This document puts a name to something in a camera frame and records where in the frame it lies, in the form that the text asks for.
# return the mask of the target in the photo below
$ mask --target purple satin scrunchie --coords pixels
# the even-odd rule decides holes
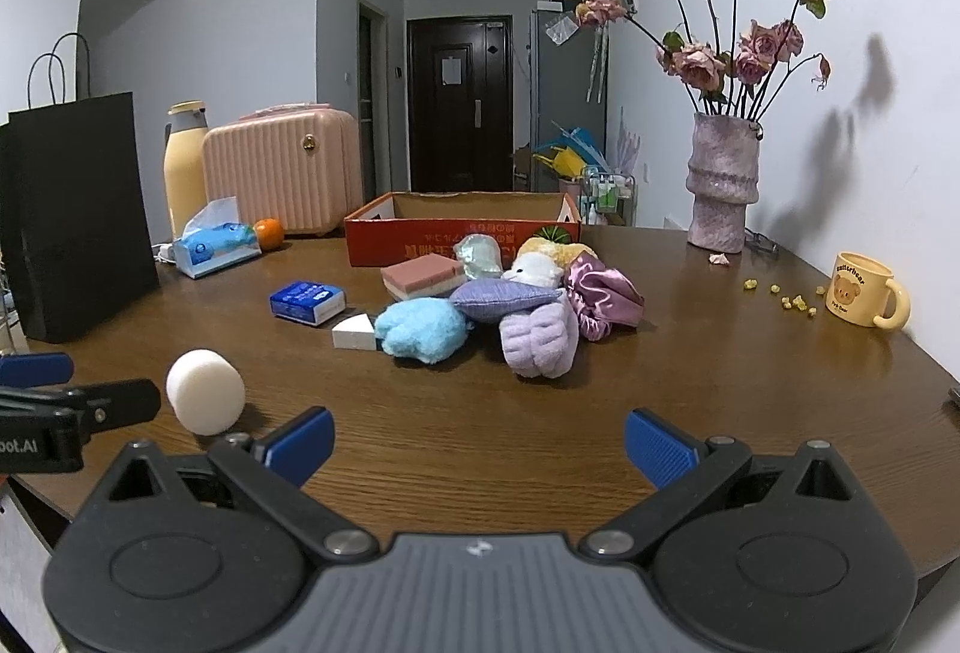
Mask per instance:
[[[580,334],[590,342],[610,334],[613,323],[635,329],[643,319],[643,296],[630,279],[589,252],[581,252],[570,264],[563,285],[577,313]]]

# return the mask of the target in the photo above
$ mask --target pink suitcase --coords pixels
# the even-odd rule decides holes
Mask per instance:
[[[363,204],[357,121],[328,104],[246,115],[206,134],[203,178],[208,201],[237,197],[243,223],[328,233]]]

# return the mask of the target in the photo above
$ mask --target cardboard box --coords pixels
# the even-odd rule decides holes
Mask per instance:
[[[580,240],[580,214],[563,193],[385,193],[347,216],[352,266],[392,266],[429,252],[455,257],[468,233],[486,233],[500,245],[504,267],[517,248],[544,226],[560,226]]]

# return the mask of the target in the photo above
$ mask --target yellow mug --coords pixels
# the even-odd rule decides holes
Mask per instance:
[[[896,308],[884,317],[893,293]],[[894,273],[878,260],[856,252],[840,252],[827,290],[827,309],[855,326],[901,329],[910,317],[910,294]]]

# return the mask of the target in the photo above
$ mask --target refrigerator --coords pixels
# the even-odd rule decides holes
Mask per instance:
[[[587,102],[590,67],[593,62],[594,31],[581,28],[557,46],[547,36],[558,12],[530,14],[530,144],[536,152],[542,144],[560,135],[557,125],[587,129],[604,156],[607,154],[607,82],[597,102],[596,82]],[[542,163],[530,166],[530,190],[552,193],[560,190],[557,177]]]

